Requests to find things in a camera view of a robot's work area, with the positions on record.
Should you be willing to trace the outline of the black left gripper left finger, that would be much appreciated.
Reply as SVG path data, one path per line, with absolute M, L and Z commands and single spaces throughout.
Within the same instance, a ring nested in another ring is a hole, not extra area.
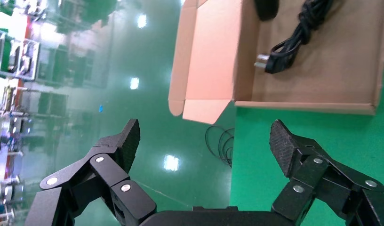
M 129 176 L 140 141 L 137 119 L 121 133 L 99 139 L 75 163 L 40 183 L 25 220 L 27 226 L 73 226 L 101 199 L 122 226 L 138 226 L 155 214 L 155 201 Z

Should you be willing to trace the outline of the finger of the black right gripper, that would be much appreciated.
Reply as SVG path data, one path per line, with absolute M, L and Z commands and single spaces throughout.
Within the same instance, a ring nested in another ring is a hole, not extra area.
M 272 20 L 279 11 L 279 0 L 254 0 L 257 15 L 261 21 Z

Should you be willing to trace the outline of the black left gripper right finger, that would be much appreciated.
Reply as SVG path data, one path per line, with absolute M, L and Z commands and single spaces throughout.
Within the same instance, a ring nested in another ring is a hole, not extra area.
M 271 211 L 291 225 L 301 225 L 320 200 L 348 226 L 384 226 L 381 182 L 334 160 L 315 140 L 293 134 L 281 120 L 271 125 L 270 150 L 289 179 Z

